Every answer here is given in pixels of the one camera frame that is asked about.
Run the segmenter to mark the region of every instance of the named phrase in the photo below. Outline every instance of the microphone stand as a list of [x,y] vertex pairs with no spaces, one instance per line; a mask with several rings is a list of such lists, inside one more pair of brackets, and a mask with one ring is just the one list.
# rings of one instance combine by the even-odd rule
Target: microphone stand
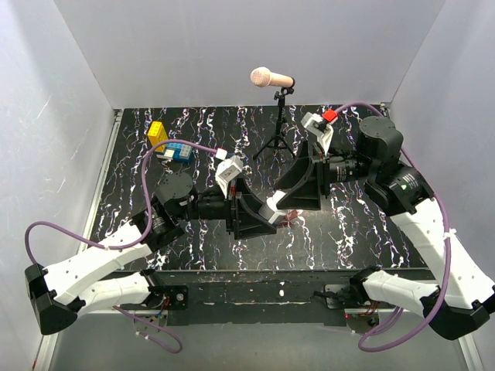
[[292,155],[292,157],[295,158],[294,152],[292,151],[292,149],[290,149],[290,147],[288,146],[287,142],[284,139],[285,133],[282,131],[282,125],[287,123],[287,119],[283,117],[283,110],[285,107],[285,96],[292,93],[294,93],[294,89],[292,87],[283,87],[282,89],[280,89],[280,91],[277,91],[275,93],[273,99],[278,100],[278,118],[277,118],[277,124],[275,126],[275,134],[273,134],[270,140],[267,141],[265,145],[263,145],[263,147],[261,147],[260,150],[256,153],[256,155],[253,156],[254,160],[258,158],[260,153],[262,153],[263,150],[266,148],[270,148],[275,151],[279,149],[287,149]]

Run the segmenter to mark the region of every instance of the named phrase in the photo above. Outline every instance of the yellow block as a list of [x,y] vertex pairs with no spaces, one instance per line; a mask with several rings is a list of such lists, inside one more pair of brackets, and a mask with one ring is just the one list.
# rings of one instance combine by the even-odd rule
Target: yellow block
[[[148,139],[152,145],[156,145],[161,141],[166,141],[169,137],[160,121],[153,121],[152,126],[148,130]],[[165,151],[165,145],[160,145],[155,152]]]

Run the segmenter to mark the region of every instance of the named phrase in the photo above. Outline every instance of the black marble table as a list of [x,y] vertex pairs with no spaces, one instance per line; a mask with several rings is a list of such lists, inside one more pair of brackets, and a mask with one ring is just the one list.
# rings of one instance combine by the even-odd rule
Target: black marble table
[[[300,121],[308,112],[322,113],[328,107],[289,106],[284,127],[286,139],[297,151],[308,138]],[[211,148],[222,147],[244,160],[244,176],[260,198],[273,194],[274,184],[290,166],[287,151],[265,150],[252,156],[275,130],[278,108],[186,107],[124,110],[114,146],[91,239],[102,240],[145,208],[140,168],[151,147],[146,133],[152,121],[162,121],[169,138],[194,141]],[[371,115],[356,107],[344,111],[334,124],[334,143],[352,148],[361,119]],[[199,191],[213,186],[213,156],[195,151],[189,165],[162,162],[153,156],[147,180],[150,192],[172,172],[187,172]],[[358,182],[331,185],[331,196],[322,210],[303,211],[291,226],[276,235],[234,240],[224,221],[182,222],[186,235],[164,247],[153,257],[137,260],[127,268],[147,267],[172,270],[277,270],[277,269],[361,269],[424,267],[411,243],[364,194]]]

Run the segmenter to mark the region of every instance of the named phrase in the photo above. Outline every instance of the beige microphone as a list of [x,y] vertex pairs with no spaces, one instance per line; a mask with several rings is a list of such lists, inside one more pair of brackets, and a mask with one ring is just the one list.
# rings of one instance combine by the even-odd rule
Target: beige microphone
[[270,72],[266,67],[259,67],[251,72],[251,82],[257,87],[293,87],[292,77]]

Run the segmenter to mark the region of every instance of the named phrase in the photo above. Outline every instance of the white wall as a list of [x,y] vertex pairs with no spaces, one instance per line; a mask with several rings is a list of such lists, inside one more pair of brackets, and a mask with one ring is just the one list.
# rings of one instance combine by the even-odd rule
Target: white wall
[[[52,1],[0,1],[0,369],[31,369],[41,335],[24,283],[24,229],[81,233],[113,111]],[[77,243],[40,228],[41,264]]]
[[112,107],[390,101],[444,0],[55,0]]
[[[495,279],[495,2],[447,0],[392,102],[405,147],[453,226]],[[495,319],[475,333],[495,368]]]

